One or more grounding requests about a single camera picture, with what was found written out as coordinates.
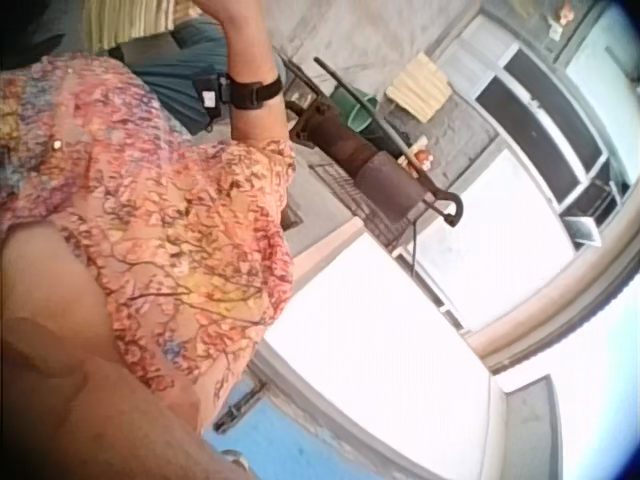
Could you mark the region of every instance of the blue jeans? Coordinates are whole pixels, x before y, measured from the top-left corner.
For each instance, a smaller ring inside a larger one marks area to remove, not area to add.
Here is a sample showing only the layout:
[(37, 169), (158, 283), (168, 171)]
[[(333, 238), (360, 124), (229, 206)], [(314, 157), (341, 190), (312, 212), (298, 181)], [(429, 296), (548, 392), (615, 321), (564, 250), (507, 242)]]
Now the blue jeans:
[[(181, 23), (171, 35), (179, 52), (145, 61), (144, 65), (127, 66), (157, 95), (162, 106), (195, 135), (208, 126), (209, 117), (192, 81), (228, 71), (227, 41), (220, 25), (205, 16)], [(284, 82), (286, 69), (275, 52), (274, 59)]]

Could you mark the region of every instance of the green object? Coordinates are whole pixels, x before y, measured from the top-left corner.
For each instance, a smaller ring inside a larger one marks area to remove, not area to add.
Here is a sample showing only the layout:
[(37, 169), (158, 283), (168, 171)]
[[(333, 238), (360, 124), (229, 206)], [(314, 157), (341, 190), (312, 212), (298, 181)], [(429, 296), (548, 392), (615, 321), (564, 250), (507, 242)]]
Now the green object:
[[(371, 105), (374, 109), (378, 108), (378, 99), (373, 95), (354, 88), (360, 98)], [(347, 124), (351, 130), (360, 133), (371, 123), (371, 115), (364, 108), (358, 105), (349, 93), (338, 86), (329, 96), (329, 98), (338, 106), (342, 121)]]

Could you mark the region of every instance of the skin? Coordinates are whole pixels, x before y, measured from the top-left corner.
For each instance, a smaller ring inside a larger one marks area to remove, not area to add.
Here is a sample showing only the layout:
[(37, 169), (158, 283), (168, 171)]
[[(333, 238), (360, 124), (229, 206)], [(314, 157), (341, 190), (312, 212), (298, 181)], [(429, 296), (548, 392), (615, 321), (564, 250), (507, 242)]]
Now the skin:
[[(259, 0), (195, 3), (222, 24), (235, 80), (276, 78)], [(288, 138), (281, 96), (234, 111), (231, 124), (247, 143)], [(104, 293), (54, 226), (12, 229), (1, 268), (3, 449), (19, 468), (37, 478), (249, 478), (204, 444), (188, 406), (163, 407), (126, 370)]]

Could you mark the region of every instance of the black wristband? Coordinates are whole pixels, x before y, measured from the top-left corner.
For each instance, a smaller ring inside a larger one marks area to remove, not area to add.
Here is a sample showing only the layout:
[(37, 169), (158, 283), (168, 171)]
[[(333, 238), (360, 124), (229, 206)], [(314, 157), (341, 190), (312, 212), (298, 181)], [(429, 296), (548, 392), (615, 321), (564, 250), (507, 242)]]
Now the black wristband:
[(229, 79), (229, 100), (238, 110), (258, 110), (262, 108), (264, 102), (280, 95), (283, 89), (279, 76), (267, 85), (261, 82), (236, 82), (230, 75), (227, 78)]

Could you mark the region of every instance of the pink floral dress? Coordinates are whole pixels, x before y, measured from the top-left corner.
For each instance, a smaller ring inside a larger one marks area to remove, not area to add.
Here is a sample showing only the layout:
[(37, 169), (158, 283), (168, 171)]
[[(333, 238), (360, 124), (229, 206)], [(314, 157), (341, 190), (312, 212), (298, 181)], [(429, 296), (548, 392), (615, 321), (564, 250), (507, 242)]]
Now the pink floral dress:
[(107, 298), (129, 370), (210, 422), (291, 295), (286, 142), (194, 147), (120, 63), (0, 75), (0, 240), (55, 224)]

